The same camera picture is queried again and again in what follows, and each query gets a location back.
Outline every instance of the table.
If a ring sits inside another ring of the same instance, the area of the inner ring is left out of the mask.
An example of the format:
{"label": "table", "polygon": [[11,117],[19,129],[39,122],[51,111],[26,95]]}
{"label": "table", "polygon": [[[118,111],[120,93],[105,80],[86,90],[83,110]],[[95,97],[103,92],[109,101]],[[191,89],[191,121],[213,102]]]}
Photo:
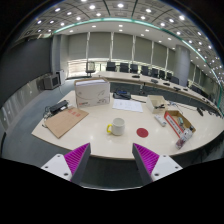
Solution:
{"label": "table", "polygon": [[[117,82],[132,83],[132,84],[139,84],[139,85],[142,85],[145,83],[146,86],[152,86],[152,87],[164,89],[170,92],[176,92],[176,90],[173,87],[177,87],[181,89],[181,91],[178,91],[178,94],[191,97],[200,102],[203,102],[204,104],[207,104],[206,101],[208,101],[210,106],[214,108],[220,114],[220,116],[223,116],[221,112],[219,111],[218,107],[213,102],[204,98],[202,95],[192,91],[188,87],[183,87],[171,82],[169,82],[170,86],[166,86],[163,83],[168,81],[164,81],[162,79],[157,79],[157,78],[153,78],[149,76],[143,76],[141,74],[140,74],[140,78],[133,78],[132,77],[133,75],[135,74],[124,73],[124,72],[99,71],[99,72],[96,72],[95,74],[92,74],[92,77],[105,77],[108,81],[112,81],[112,82],[117,81]],[[156,84],[152,83],[151,79],[157,80],[158,83]]]}
{"label": "table", "polygon": [[[132,96],[137,100],[145,101],[143,96]],[[62,100],[69,100],[75,107],[75,91],[69,92]],[[91,143],[91,155],[113,159],[134,159],[132,144],[142,145],[159,155],[177,155],[186,153],[209,143],[224,130],[224,120],[215,115],[203,112],[202,117],[195,107],[178,104],[183,115],[194,125],[196,132],[193,137],[180,149],[175,148],[178,136],[167,124],[162,127],[154,115],[141,103],[143,113],[112,109],[114,99],[111,94],[110,104],[81,108],[89,113],[76,126],[70,129],[60,139],[57,139],[50,130],[42,126],[43,120],[33,130],[32,135],[51,144],[73,150],[86,143]],[[176,106],[169,106],[169,110],[178,110]],[[114,118],[123,118],[126,122],[125,133],[114,136],[106,132],[106,127]],[[136,134],[138,128],[145,128],[149,135],[141,138]]]}

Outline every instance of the ceiling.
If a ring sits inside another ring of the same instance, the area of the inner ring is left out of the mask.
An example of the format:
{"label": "ceiling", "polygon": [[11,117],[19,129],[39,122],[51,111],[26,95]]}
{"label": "ceiling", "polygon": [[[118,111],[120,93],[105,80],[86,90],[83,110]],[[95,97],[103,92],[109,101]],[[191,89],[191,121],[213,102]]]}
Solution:
{"label": "ceiling", "polygon": [[181,12],[157,0],[65,0],[35,18],[18,40],[33,35],[47,37],[99,31],[123,32],[136,36],[144,34],[143,38],[157,42],[161,40],[161,44],[171,49],[176,44],[181,44],[191,50],[191,60],[205,74],[213,79],[217,77],[220,81],[224,77],[221,60],[203,32]]}

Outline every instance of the black chair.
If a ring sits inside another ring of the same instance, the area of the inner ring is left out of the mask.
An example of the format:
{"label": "black chair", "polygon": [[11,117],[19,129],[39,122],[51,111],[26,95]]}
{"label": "black chair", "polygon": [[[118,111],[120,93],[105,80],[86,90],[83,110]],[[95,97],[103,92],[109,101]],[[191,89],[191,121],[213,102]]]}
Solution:
{"label": "black chair", "polygon": [[163,79],[163,80],[165,79],[165,72],[164,71],[162,71],[162,70],[159,71],[159,78]]}
{"label": "black chair", "polygon": [[94,73],[95,71],[96,71],[96,69],[95,69],[95,62],[87,61],[86,62],[86,73],[87,73],[87,76],[88,76],[88,74],[90,74],[90,77],[91,77],[91,73]]}
{"label": "black chair", "polygon": [[158,78],[159,72],[158,69],[152,68],[151,77]]}
{"label": "black chair", "polygon": [[199,88],[197,89],[197,93],[200,94],[200,95],[202,95],[201,94],[201,90]]}
{"label": "black chair", "polygon": [[106,71],[112,71],[112,72],[115,72],[115,71],[116,71],[116,65],[115,65],[115,62],[108,61],[108,62],[107,62],[107,67],[106,67]]}
{"label": "black chair", "polygon": [[194,85],[191,85],[191,90],[194,91],[194,92],[198,92],[198,88]]}
{"label": "black chair", "polygon": [[170,79],[170,82],[179,85],[179,79],[177,77],[172,76],[171,79]]}
{"label": "black chair", "polygon": [[172,78],[172,74],[169,73],[169,72],[167,72],[167,74],[166,74],[166,80],[170,81],[171,78]]}
{"label": "black chair", "polygon": [[141,67],[141,74],[145,76],[149,76],[149,68],[148,66],[143,66]]}
{"label": "black chair", "polygon": [[130,64],[130,73],[137,74],[138,73],[138,65]]}
{"label": "black chair", "polygon": [[120,63],[120,72],[129,73],[128,63]]}

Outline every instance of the box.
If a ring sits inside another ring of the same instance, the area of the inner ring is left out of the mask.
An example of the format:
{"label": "box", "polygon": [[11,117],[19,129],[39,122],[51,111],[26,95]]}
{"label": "box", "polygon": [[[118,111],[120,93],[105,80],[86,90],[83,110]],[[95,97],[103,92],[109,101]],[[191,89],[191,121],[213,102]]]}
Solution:
{"label": "box", "polygon": [[90,107],[110,103],[110,83],[105,78],[75,81],[77,107]]}
{"label": "box", "polygon": [[[164,104],[165,108],[155,108],[161,104]],[[153,114],[165,113],[165,111],[168,110],[167,103],[163,96],[148,95],[146,99],[146,106]]]}
{"label": "box", "polygon": [[178,124],[178,117],[181,117],[184,122],[184,128],[189,128],[191,125],[194,127],[193,124],[190,123],[190,121],[187,120],[178,110],[169,110],[166,111],[164,114],[164,118],[167,120],[169,125],[173,128],[173,130],[176,132],[178,137],[180,137],[180,134],[182,134],[184,131],[181,129],[181,127]]}

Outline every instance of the white mug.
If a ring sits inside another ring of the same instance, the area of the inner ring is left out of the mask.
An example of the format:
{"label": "white mug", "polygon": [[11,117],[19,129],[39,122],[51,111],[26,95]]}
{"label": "white mug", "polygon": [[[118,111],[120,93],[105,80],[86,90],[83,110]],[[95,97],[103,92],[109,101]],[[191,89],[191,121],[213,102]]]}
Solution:
{"label": "white mug", "polygon": [[125,129],[125,122],[122,118],[115,118],[112,124],[107,125],[107,132],[113,133],[114,135],[122,135]]}

